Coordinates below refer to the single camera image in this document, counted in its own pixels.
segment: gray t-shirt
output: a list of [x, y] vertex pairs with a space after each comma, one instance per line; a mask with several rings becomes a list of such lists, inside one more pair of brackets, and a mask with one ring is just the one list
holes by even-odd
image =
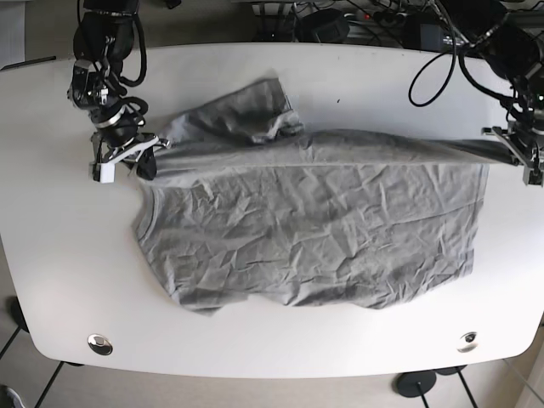
[[168, 295], [210, 314], [409, 301], [473, 267], [488, 166], [380, 133], [305, 133], [277, 80], [185, 112], [142, 180], [140, 247]]

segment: floor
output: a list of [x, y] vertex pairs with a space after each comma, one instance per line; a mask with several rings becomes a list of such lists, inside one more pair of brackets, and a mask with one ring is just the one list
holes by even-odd
[[[230, 0], [184, 0], [167, 10], [160, 0], [143, 1], [141, 18], [148, 46], [179, 43], [250, 41], [256, 22], [247, 4]], [[26, 59], [71, 54], [76, 29], [74, 0], [34, 0], [27, 4]], [[14, 295], [0, 245], [0, 301]], [[0, 305], [0, 346], [14, 330]], [[527, 377], [544, 341], [539, 332], [531, 348], [514, 360]], [[25, 333], [0, 362], [0, 383], [17, 389], [33, 406], [58, 363], [41, 356]], [[402, 399], [391, 388], [396, 375], [322, 380], [224, 380], [159, 376], [96, 367], [66, 366], [42, 408], [178, 407], [201, 408], [420, 408], [419, 399]], [[465, 377], [481, 408], [513, 408], [522, 386], [502, 361], [471, 365]], [[429, 393], [432, 407], [462, 408], [469, 402], [458, 378], [441, 377]]]

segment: table surface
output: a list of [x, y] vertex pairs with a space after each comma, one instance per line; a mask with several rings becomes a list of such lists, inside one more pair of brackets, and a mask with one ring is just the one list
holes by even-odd
[[[278, 76], [309, 129], [359, 128], [405, 136], [477, 138], [505, 111], [457, 69], [428, 108], [409, 105], [411, 79], [432, 55], [314, 44], [224, 44], [149, 51], [149, 75], [132, 94], [150, 103], [148, 129], [180, 111]], [[162, 290], [134, 239], [142, 206], [118, 168], [115, 184], [88, 178], [86, 115], [66, 99], [69, 60], [0, 72], [0, 234], [37, 349], [55, 360], [203, 377], [346, 377], [459, 366], [520, 354], [544, 297], [544, 192], [522, 169], [494, 165], [469, 277], [385, 310], [354, 305], [288, 308], [252, 296], [213, 317], [192, 314]], [[443, 58], [416, 98], [445, 78]], [[127, 60], [136, 77], [139, 57]], [[481, 61], [468, 67], [507, 89]], [[477, 332], [479, 346], [457, 351]], [[87, 345], [108, 337], [109, 356]]]

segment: robotic arm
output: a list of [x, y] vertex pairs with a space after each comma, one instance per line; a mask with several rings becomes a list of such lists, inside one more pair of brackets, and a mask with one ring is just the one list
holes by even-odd
[[[481, 92], [507, 110], [512, 121], [508, 129], [487, 127], [484, 133], [496, 136], [506, 148], [499, 153], [482, 153], [494, 160], [524, 166], [526, 184], [544, 184], [544, 50], [525, 32], [529, 12], [509, 13], [498, 0], [428, 0], [428, 5], [462, 40], [458, 52], [463, 75]], [[154, 149], [167, 147], [153, 133], [142, 133], [148, 105], [127, 96], [127, 88], [145, 79], [147, 57], [145, 37], [138, 17], [139, 0], [84, 0], [83, 20], [77, 2], [78, 29], [74, 36], [73, 77], [69, 98], [88, 112], [96, 127], [92, 136], [95, 160], [93, 179], [111, 183], [115, 164], [137, 167], [144, 179], [156, 176]], [[140, 73], [130, 80], [122, 75], [123, 61], [138, 33]], [[477, 83], [468, 71], [466, 56], [480, 56], [493, 71], [512, 84], [513, 95], [503, 95]]]
[[[542, 15], [510, 13], [497, 0], [438, 1], [430, 3], [438, 15], [453, 23], [456, 37], [464, 42], [458, 55], [463, 75], [479, 91], [497, 99], [513, 119], [508, 129], [487, 127], [483, 133], [496, 136], [508, 148], [510, 157], [504, 162], [524, 166], [526, 184], [543, 185], [544, 52], [541, 43], [522, 29], [527, 26], [527, 17], [542, 22]], [[467, 55], [487, 61], [499, 77], [512, 84], [513, 95], [477, 83], [465, 64]]]
[[[127, 96], [126, 88], [140, 85], [147, 70], [139, 0], [85, 0], [83, 20], [79, 6], [78, 1], [78, 28], [73, 43], [76, 63], [68, 97], [76, 107], [88, 112], [96, 128], [91, 137], [95, 155], [92, 177], [100, 183], [112, 183], [116, 163], [123, 162], [130, 168], [137, 165], [140, 177], [153, 179], [154, 148], [167, 147], [167, 141], [140, 132], [148, 105], [140, 98]], [[134, 27], [141, 66], [138, 78], [130, 80], [122, 75], [122, 68], [133, 48]]]

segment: white table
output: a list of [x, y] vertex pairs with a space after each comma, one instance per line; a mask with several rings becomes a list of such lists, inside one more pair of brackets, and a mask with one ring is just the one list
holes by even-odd
[[[149, 129], [187, 108], [278, 75], [309, 128], [360, 128], [423, 138], [475, 138], [505, 112], [457, 70], [426, 109], [410, 81], [430, 58], [405, 50], [225, 44], [152, 49], [133, 94]], [[418, 100], [445, 77], [423, 75]], [[136, 77], [139, 57], [127, 60]], [[505, 90], [480, 61], [469, 69]], [[522, 353], [544, 310], [544, 192], [522, 169], [495, 165], [481, 213], [473, 274], [382, 311], [354, 305], [287, 308], [261, 297], [212, 318], [172, 302], [157, 283], [132, 222], [142, 199], [122, 167], [117, 182], [88, 178], [93, 128], [66, 100], [72, 61], [0, 73], [0, 233], [26, 321], [46, 356], [91, 366], [204, 377], [343, 377], [472, 364]], [[462, 335], [479, 346], [461, 354]], [[92, 333], [112, 355], [95, 354]]]

